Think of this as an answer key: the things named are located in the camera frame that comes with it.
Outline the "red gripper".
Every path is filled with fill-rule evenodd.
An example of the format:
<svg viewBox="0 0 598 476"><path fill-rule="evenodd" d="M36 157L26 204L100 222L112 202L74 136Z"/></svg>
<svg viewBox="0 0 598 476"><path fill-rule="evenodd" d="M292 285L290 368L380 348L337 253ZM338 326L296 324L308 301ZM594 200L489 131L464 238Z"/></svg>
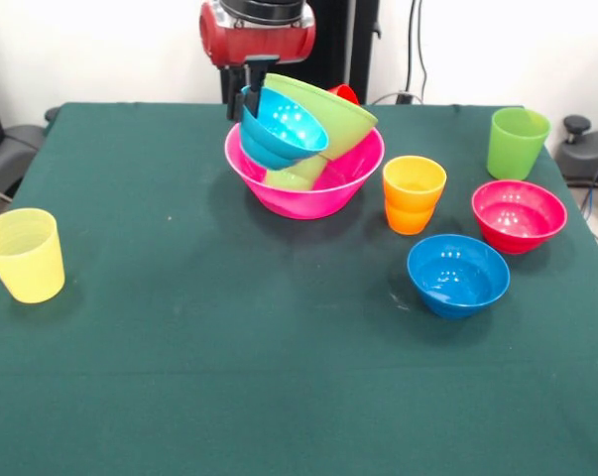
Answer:
<svg viewBox="0 0 598 476"><path fill-rule="evenodd" d="M199 32L212 64L228 66L227 118L240 122L242 88L248 60L275 59L279 63L308 58L315 42L312 8L305 1L203 1ZM244 106L257 118L268 63L248 61L249 86Z"/></svg>

